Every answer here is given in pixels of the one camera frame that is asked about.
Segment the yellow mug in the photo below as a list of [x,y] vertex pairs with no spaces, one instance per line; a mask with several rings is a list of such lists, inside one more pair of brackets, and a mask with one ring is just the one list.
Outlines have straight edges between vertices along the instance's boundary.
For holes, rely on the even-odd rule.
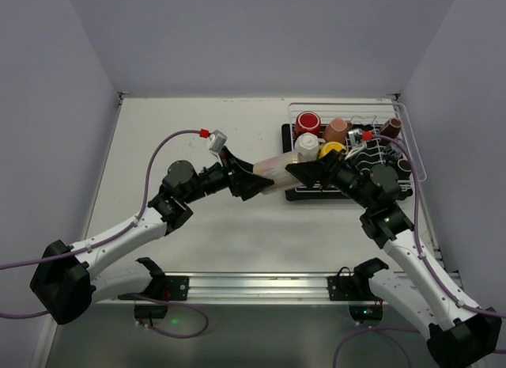
[[325,157],[331,151],[335,151],[340,154],[348,153],[347,147],[340,142],[325,142],[319,150],[318,159]]

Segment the salmon pink mug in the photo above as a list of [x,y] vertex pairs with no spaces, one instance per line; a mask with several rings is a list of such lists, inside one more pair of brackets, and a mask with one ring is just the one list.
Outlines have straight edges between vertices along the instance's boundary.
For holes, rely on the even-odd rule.
[[323,131],[323,139],[326,142],[340,142],[345,145],[346,137],[351,127],[352,124],[349,120],[335,118],[325,127],[325,130]]

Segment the pale pink mug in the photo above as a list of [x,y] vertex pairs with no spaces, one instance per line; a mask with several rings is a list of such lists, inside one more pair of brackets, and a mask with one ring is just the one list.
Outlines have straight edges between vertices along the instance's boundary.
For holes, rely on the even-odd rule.
[[298,164],[300,162],[302,162],[302,154],[293,150],[255,163],[253,173],[274,182],[272,186],[264,189],[262,194],[267,195],[300,186],[299,180],[285,169],[287,165]]

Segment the white faceted mug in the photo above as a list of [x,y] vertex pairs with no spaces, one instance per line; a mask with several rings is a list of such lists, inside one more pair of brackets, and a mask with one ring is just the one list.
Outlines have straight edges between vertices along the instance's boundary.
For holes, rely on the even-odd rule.
[[306,132],[296,139],[294,150],[300,155],[301,161],[314,161],[318,158],[319,151],[324,143],[323,138]]

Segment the red mug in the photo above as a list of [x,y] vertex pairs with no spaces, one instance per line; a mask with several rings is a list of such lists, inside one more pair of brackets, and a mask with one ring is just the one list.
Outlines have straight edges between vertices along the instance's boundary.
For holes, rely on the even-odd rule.
[[293,128],[293,136],[298,139],[305,133],[310,133],[319,137],[321,130],[321,119],[318,114],[314,112],[302,112],[295,120]]

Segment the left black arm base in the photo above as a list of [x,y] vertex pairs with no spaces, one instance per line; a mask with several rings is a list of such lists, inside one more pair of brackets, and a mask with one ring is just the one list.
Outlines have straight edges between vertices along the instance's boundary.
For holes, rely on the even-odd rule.
[[[189,277],[184,275],[166,275],[163,279],[153,280],[148,287],[140,293],[148,299],[165,302],[183,302],[187,300],[189,290]],[[136,321],[163,320],[168,313],[166,305],[149,302],[148,305],[134,306],[134,319]]]

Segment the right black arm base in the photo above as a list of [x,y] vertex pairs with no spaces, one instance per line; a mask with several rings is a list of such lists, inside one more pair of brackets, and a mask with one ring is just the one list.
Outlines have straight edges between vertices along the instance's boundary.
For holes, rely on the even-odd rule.
[[384,264],[360,264],[353,270],[342,267],[327,276],[327,291],[333,302],[348,302],[349,315],[359,325],[376,326],[383,319],[383,299],[375,296],[368,280],[373,274],[388,269]]

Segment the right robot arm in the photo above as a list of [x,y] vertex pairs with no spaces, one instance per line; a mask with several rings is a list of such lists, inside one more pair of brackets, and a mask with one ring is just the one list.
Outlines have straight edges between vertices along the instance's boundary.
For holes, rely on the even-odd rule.
[[374,165],[361,173],[331,151],[285,169],[302,185],[337,188],[365,209],[360,217],[363,231],[411,284],[399,283],[383,261],[372,259],[354,268],[355,287],[383,299],[409,321],[438,366],[468,367],[496,350],[503,317],[469,297],[423,246],[417,223],[397,203],[400,185],[394,168]]

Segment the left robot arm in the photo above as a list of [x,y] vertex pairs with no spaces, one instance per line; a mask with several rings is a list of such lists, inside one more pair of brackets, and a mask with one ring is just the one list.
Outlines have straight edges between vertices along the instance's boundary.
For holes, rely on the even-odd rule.
[[138,214],[94,238],[72,245],[57,240],[45,248],[29,287],[57,324],[76,320],[91,306],[100,273],[114,262],[179,229],[193,214],[189,203],[224,189],[248,200],[274,185],[227,148],[218,157],[201,172],[186,160],[172,163],[158,193]]

